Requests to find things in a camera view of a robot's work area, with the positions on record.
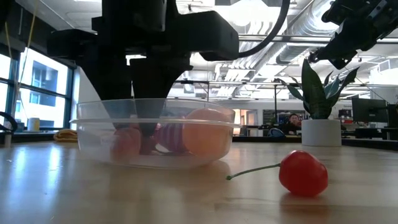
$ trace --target cherry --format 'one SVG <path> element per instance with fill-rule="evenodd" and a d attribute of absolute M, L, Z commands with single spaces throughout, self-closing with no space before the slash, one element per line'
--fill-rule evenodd
<path fill-rule="evenodd" d="M 262 169 L 280 167 L 279 181 L 292 194 L 314 197 L 328 187 L 328 171 L 313 155 L 305 151 L 293 151 L 280 164 L 260 167 L 227 176 L 231 180 L 242 174 Z"/>

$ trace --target table surface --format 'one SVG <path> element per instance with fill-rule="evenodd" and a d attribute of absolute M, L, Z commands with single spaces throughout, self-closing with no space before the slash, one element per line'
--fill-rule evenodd
<path fill-rule="evenodd" d="M 275 164 L 303 149 L 328 168 L 317 198 L 289 194 Z M 398 223 L 398 154 L 355 147 L 235 143 L 194 170 L 152 170 L 88 161 L 76 144 L 0 148 L 0 223 Z"/>

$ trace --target person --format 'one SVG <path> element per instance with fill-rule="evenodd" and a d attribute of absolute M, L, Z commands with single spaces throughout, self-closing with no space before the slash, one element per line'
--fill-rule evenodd
<path fill-rule="evenodd" d="M 291 114 L 287 124 L 283 124 L 281 130 L 285 134 L 295 134 L 296 131 L 301 130 L 301 120 L 297 114 Z"/>

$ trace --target plastic container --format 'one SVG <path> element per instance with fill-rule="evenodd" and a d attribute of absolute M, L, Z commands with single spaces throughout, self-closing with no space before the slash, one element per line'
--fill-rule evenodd
<path fill-rule="evenodd" d="M 102 162 L 189 169 L 224 157 L 235 112 L 205 101 L 110 100 L 77 106 L 81 153 Z"/>

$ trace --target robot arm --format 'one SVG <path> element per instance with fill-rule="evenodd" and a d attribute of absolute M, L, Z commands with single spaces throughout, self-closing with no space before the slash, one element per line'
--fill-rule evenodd
<path fill-rule="evenodd" d="M 310 62 L 329 60 L 337 69 L 344 68 L 357 50 L 371 49 L 398 27 L 396 0 L 336 0 L 322 17 L 340 28 L 326 47 L 312 52 Z"/>

